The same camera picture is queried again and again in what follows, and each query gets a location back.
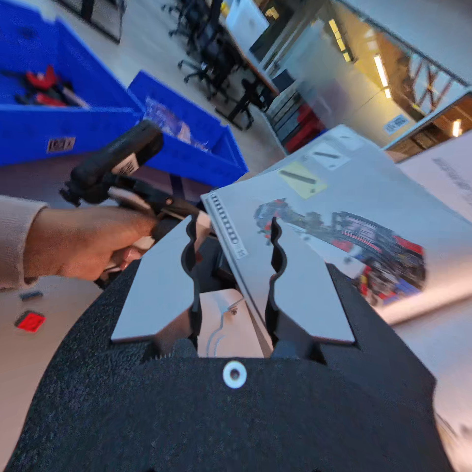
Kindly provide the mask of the white printed paper sheet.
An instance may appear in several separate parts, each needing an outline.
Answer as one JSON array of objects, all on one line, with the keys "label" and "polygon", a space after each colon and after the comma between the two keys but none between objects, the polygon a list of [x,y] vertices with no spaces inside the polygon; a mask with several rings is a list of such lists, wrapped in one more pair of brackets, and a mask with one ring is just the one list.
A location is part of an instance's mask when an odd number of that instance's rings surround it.
[{"label": "white printed paper sheet", "polygon": [[446,206],[472,221],[472,134],[468,132],[397,164]]}]

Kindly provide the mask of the white book stand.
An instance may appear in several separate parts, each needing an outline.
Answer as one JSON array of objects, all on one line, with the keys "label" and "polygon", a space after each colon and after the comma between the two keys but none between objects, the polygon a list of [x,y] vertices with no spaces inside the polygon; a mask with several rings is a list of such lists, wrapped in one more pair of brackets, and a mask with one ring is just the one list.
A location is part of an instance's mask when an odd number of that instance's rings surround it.
[{"label": "white book stand", "polygon": [[272,350],[243,295],[234,288],[200,294],[200,358],[269,358]]}]

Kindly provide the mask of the small clear plastic bag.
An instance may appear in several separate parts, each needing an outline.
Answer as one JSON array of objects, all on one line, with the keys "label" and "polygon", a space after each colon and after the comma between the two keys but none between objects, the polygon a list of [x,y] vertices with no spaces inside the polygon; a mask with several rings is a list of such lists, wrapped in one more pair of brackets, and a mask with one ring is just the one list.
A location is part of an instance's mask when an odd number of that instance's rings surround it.
[{"label": "small clear plastic bag", "polygon": [[145,99],[144,119],[152,121],[163,133],[194,148],[209,152],[207,143],[195,139],[185,121],[182,121],[167,106],[149,96]]}]

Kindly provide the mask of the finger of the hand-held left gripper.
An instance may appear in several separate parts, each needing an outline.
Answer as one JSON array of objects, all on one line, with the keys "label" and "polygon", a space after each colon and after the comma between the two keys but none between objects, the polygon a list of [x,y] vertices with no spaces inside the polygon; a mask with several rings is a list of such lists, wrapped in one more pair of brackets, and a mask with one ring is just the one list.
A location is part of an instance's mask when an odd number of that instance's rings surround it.
[{"label": "finger of the hand-held left gripper", "polygon": [[195,252],[198,252],[212,230],[211,219],[207,213],[199,212],[195,222],[195,229],[196,240],[194,243],[194,250]]}]

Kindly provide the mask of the heap of large lego parts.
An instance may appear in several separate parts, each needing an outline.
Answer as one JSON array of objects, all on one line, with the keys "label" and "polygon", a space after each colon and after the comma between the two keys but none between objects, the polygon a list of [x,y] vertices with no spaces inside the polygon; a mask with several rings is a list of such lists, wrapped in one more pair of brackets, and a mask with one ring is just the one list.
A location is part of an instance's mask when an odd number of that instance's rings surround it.
[{"label": "heap of large lego parts", "polygon": [[23,86],[25,93],[14,96],[17,104],[90,109],[90,105],[75,93],[73,84],[63,80],[52,65],[47,66],[45,73],[2,70],[1,74],[16,79]]}]

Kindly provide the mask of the red square lego plate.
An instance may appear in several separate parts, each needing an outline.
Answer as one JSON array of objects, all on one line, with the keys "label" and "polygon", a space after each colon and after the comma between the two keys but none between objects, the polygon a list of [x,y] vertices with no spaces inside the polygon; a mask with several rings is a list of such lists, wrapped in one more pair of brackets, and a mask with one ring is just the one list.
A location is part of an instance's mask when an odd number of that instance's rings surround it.
[{"label": "red square lego plate", "polygon": [[14,326],[28,333],[37,333],[46,321],[46,317],[32,310],[26,310],[15,321]]}]

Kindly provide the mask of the shelf with small bins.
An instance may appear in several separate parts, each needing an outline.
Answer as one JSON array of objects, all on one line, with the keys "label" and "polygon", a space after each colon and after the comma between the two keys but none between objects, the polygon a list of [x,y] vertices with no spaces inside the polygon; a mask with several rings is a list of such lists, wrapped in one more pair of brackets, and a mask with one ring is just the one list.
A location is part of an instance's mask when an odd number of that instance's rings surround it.
[{"label": "shelf with small bins", "polygon": [[266,117],[286,154],[300,150],[328,130],[298,91],[278,96]]}]

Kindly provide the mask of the white storage boxes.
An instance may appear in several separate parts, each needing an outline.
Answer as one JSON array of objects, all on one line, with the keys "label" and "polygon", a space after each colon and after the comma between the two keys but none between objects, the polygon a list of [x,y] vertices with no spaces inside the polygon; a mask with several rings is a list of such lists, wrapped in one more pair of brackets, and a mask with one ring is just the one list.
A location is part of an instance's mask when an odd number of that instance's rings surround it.
[{"label": "white storage boxes", "polygon": [[252,0],[234,0],[226,17],[226,26],[239,42],[251,46],[269,27],[269,21]]}]

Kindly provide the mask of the black office chair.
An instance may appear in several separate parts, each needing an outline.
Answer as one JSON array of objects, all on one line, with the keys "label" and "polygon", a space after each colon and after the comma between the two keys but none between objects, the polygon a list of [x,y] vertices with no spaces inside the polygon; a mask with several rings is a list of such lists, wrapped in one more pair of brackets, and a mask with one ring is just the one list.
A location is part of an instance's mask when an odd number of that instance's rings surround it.
[{"label": "black office chair", "polygon": [[[280,94],[277,87],[273,83],[267,83],[260,77],[256,77],[253,81],[242,79],[241,84],[244,89],[242,97],[236,101],[233,109],[228,115],[224,114],[220,109],[215,111],[218,115],[231,123],[240,131],[249,130],[254,123],[254,118],[250,112],[250,106],[254,105],[257,109],[264,112],[269,109],[274,99]],[[242,127],[236,122],[239,114],[245,114],[247,117],[247,125]]]},{"label": "black office chair", "polygon": [[193,73],[183,79],[187,84],[190,79],[197,78],[204,82],[207,88],[207,100],[211,101],[217,94],[225,99],[225,103],[236,102],[228,94],[228,80],[231,73],[241,65],[241,57],[233,41],[220,24],[221,5],[223,1],[212,1],[208,6],[206,1],[191,1],[185,9],[185,17],[190,28],[190,45],[198,58],[197,63],[181,60],[177,67],[187,66]]}]

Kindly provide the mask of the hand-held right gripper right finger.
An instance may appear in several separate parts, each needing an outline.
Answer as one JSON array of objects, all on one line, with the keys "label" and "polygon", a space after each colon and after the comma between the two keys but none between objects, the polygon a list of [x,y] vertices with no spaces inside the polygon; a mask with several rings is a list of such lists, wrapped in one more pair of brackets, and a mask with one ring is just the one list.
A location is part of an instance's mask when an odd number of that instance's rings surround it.
[{"label": "hand-held right gripper right finger", "polygon": [[265,326],[274,341],[353,345],[355,337],[324,259],[278,217],[270,225]]}]

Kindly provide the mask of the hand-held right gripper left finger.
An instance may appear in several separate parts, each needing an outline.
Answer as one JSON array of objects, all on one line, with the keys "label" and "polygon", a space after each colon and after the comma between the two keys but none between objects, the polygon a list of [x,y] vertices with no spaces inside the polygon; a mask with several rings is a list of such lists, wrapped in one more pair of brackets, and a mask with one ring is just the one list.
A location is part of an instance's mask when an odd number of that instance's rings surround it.
[{"label": "hand-held right gripper left finger", "polygon": [[174,344],[193,336],[196,216],[188,216],[141,258],[110,340]]}]

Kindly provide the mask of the person's left hand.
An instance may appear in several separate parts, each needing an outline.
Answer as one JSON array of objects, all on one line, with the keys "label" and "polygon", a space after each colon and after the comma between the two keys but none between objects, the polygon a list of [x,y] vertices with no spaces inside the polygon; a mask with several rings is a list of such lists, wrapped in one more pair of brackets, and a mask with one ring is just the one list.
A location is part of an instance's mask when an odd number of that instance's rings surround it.
[{"label": "person's left hand", "polygon": [[152,216],[110,206],[43,209],[27,235],[25,280],[62,276],[94,281],[111,262],[124,270],[144,254],[133,245],[151,236],[156,223]]}]

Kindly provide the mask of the blue plastic bin white label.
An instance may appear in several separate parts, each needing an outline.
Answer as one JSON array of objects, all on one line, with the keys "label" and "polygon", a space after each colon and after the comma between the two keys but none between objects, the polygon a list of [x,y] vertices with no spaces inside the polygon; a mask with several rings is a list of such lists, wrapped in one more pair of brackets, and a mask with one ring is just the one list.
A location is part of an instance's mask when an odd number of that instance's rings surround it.
[{"label": "blue plastic bin white label", "polygon": [[[26,4],[0,4],[1,166],[99,149],[141,118],[141,105],[79,36],[61,19],[43,18]],[[27,104],[22,79],[46,73],[70,83],[87,104],[52,107]]]}]

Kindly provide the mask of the person's left forearm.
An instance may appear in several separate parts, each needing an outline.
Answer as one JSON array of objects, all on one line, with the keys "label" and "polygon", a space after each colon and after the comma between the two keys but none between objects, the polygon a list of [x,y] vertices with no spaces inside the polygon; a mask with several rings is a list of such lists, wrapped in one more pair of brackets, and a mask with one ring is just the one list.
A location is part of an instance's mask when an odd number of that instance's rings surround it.
[{"label": "person's left forearm", "polygon": [[32,286],[38,277],[25,278],[24,252],[32,223],[48,204],[0,196],[0,290]]}]

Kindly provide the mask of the lego instruction booklet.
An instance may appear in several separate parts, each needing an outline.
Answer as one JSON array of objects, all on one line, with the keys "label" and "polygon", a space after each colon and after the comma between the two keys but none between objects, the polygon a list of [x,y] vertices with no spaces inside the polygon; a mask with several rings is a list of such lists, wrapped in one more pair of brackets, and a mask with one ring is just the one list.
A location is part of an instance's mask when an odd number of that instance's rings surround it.
[{"label": "lego instruction booklet", "polygon": [[274,274],[273,217],[343,272],[390,323],[471,297],[471,222],[348,127],[202,201],[261,318]]}]

